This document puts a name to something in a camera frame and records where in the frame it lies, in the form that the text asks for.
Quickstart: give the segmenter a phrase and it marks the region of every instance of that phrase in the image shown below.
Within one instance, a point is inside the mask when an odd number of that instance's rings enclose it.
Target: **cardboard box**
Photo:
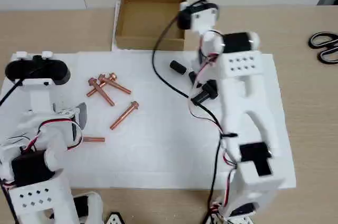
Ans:
[[[186,0],[121,0],[116,27],[116,44],[120,49],[152,50],[159,35]],[[159,50],[182,51],[184,31],[174,24]]]

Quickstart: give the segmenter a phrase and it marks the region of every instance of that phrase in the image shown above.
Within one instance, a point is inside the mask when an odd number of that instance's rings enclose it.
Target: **white robotic arm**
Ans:
[[[217,201],[221,203],[217,210],[224,220],[236,222],[268,205],[287,174],[276,124],[268,105],[262,55],[257,50],[259,37],[254,32],[223,35],[213,30],[218,14],[218,7],[206,0],[190,6],[184,2],[178,15],[178,26],[200,35],[200,64],[207,56],[217,55],[214,75],[222,105],[224,134],[237,134],[245,114],[260,132],[260,138],[248,140],[238,135],[223,139],[227,154],[236,166],[230,190],[218,197]]]
[[[50,88],[70,77],[67,66],[52,60],[51,52],[16,55],[6,76],[17,82],[22,75],[29,75],[21,88],[29,93],[31,107],[16,128],[14,135],[19,136],[0,144],[0,178],[8,181],[4,184],[19,222],[102,224],[100,195],[89,192],[73,197],[63,170],[63,156],[81,143],[87,120],[85,104],[55,111],[51,102]],[[53,212],[49,218],[46,210]]]

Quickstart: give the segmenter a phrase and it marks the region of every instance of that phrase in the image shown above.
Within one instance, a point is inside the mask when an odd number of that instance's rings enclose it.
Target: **table surface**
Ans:
[[[243,6],[221,10],[223,33],[251,30],[261,51],[273,53],[293,151],[297,188],[280,192],[256,224],[330,223],[338,217],[338,105],[335,66],[321,64],[307,47],[315,32],[337,32],[337,7]],[[41,52],[107,51],[113,9],[86,11],[1,12],[0,67],[17,50]],[[198,40],[186,34],[185,48]],[[200,223],[208,191],[98,190],[105,214],[120,211],[126,223]],[[13,223],[0,197],[0,224]]]

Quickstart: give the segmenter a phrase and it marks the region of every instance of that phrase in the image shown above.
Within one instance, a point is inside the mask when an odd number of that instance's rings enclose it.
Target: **black scissors handle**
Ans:
[[[331,38],[331,40],[321,43],[315,43],[314,40],[320,36],[329,37]],[[318,60],[324,64],[338,64],[338,59],[330,60],[325,58],[326,55],[338,51],[338,46],[335,46],[336,44],[338,44],[338,35],[332,32],[318,32],[313,36],[311,36],[308,41],[308,46],[312,49],[327,48],[326,50],[321,51],[317,55]]]

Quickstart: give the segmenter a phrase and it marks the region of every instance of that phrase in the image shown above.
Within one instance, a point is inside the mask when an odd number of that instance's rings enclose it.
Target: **copper screw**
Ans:
[[[110,129],[114,130],[134,109],[138,109],[138,102],[132,101],[132,104],[127,108],[127,110],[111,125]]]
[[[112,72],[112,73],[110,74],[110,76],[109,76],[109,80],[117,80],[116,74],[114,74],[114,73]],[[99,87],[102,88],[102,87],[105,86],[106,84],[107,84],[107,83],[105,83],[105,82],[101,82],[100,85],[99,85]],[[96,90],[95,88],[93,88],[91,91],[89,91],[89,92],[87,93],[87,96],[90,97],[90,96],[92,96],[95,92],[97,92],[97,90]]]
[[[95,78],[90,78],[88,80],[88,83],[90,86],[93,86],[102,96],[103,98],[105,98],[105,100],[111,105],[114,106],[114,102],[109,98],[109,96],[106,94],[106,92],[104,92],[100,86],[97,84],[97,79]]]
[[[117,88],[117,89],[119,89],[119,90],[121,90],[124,93],[127,93],[129,95],[132,93],[129,89],[126,89],[125,87],[122,87],[120,84],[118,84],[118,83],[116,83],[116,82],[114,82],[114,81],[112,81],[112,80],[110,80],[108,78],[105,78],[105,76],[103,74],[101,74],[99,76],[98,80],[100,82],[105,82],[105,83],[111,85],[112,87]]]
[[[106,139],[103,137],[89,137],[89,136],[84,136],[83,137],[83,142],[105,142]]]

